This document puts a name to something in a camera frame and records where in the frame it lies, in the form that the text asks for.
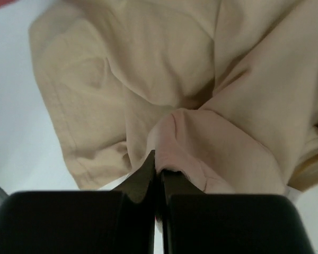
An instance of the black object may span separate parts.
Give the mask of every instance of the black object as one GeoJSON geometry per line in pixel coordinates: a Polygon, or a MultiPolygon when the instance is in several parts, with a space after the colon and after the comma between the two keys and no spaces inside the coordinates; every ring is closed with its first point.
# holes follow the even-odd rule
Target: black object
{"type": "Polygon", "coordinates": [[[206,195],[182,173],[156,177],[154,153],[110,192],[17,193],[0,208],[0,253],[313,253],[292,204],[274,195],[206,195]]]}

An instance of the crumpled cloth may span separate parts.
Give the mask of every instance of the crumpled cloth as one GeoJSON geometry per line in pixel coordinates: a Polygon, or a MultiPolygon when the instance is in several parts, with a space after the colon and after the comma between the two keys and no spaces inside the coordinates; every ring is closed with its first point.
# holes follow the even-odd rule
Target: crumpled cloth
{"type": "Polygon", "coordinates": [[[67,0],[30,42],[81,189],[153,149],[206,193],[318,183],[318,0],[67,0]]]}

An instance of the brown fabric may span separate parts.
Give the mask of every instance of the brown fabric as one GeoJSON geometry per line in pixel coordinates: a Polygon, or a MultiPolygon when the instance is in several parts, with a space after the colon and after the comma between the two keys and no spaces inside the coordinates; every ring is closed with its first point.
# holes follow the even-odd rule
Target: brown fabric
{"type": "Polygon", "coordinates": [[[206,192],[282,193],[295,168],[292,186],[318,182],[318,0],[68,0],[30,38],[80,188],[151,149],[206,192]]]}

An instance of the garment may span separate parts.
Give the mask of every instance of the garment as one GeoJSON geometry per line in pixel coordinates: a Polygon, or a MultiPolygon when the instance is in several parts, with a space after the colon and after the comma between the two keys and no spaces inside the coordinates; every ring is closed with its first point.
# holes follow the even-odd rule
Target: garment
{"type": "Polygon", "coordinates": [[[68,0],[30,40],[82,189],[153,149],[207,193],[318,183],[318,0],[68,0]]]}

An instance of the white surface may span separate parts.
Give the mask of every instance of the white surface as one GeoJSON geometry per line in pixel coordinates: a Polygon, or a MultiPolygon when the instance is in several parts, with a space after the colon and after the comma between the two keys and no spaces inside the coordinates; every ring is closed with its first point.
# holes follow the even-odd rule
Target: white surface
{"type": "MultiPolygon", "coordinates": [[[[0,186],[9,194],[77,189],[63,162],[30,60],[28,28],[52,2],[20,0],[0,9],[0,186]]],[[[318,187],[303,194],[297,207],[318,252],[318,187]]],[[[155,253],[162,253],[157,229],[155,253]]]]}

